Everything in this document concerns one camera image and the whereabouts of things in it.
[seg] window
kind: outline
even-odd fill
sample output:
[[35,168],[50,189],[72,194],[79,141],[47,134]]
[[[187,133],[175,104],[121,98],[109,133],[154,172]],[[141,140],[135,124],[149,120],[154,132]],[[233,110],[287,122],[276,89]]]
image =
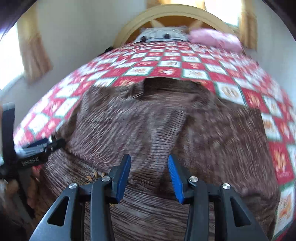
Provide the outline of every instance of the window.
[[241,0],[205,0],[208,12],[227,24],[238,27],[241,14]]
[[15,24],[0,41],[0,90],[23,73],[24,66]]

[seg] printed pattern on quilt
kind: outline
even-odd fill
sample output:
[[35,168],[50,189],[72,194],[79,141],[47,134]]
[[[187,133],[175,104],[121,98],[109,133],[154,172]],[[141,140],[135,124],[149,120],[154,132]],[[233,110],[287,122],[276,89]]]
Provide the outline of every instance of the printed pattern on quilt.
[[220,98],[261,110],[281,189],[273,237],[280,240],[296,218],[296,113],[278,83],[243,55],[181,41],[124,45],[55,85],[17,127],[15,143],[24,145],[50,136],[92,85],[130,85],[159,76],[198,81]]

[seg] brown sweater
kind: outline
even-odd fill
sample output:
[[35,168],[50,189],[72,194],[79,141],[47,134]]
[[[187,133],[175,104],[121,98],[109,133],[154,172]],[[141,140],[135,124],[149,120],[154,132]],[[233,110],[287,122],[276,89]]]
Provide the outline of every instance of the brown sweater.
[[[41,173],[41,215],[69,183],[85,184],[94,170],[108,173],[128,153],[125,195],[111,208],[116,240],[183,240],[188,205],[180,205],[172,189],[167,160],[174,153],[206,183],[230,183],[272,235],[279,191],[257,109],[221,100],[199,83],[148,78],[126,87],[91,87],[54,136],[67,146]],[[212,237],[213,231],[210,206]]]

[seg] silver screw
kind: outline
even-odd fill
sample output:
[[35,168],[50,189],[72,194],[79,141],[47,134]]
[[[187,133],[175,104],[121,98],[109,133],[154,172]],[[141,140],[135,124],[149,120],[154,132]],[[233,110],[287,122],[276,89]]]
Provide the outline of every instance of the silver screw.
[[222,187],[224,188],[224,189],[230,189],[230,184],[228,184],[228,183],[223,183],[222,184]]
[[103,176],[102,177],[102,182],[109,182],[110,181],[110,177],[109,176]]
[[69,188],[70,189],[74,189],[74,188],[76,188],[77,187],[77,183],[71,183],[70,185],[69,185]]
[[189,177],[189,181],[196,183],[198,181],[198,178],[196,176]]

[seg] headboard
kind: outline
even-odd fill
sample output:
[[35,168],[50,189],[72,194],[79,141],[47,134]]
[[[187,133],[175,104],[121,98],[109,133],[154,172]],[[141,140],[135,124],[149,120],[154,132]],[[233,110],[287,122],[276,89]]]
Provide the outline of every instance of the headboard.
[[159,25],[212,28],[235,35],[225,22],[201,8],[181,4],[165,4],[149,8],[129,21],[117,35],[113,46],[117,48],[134,41],[140,34],[142,27],[151,28]]

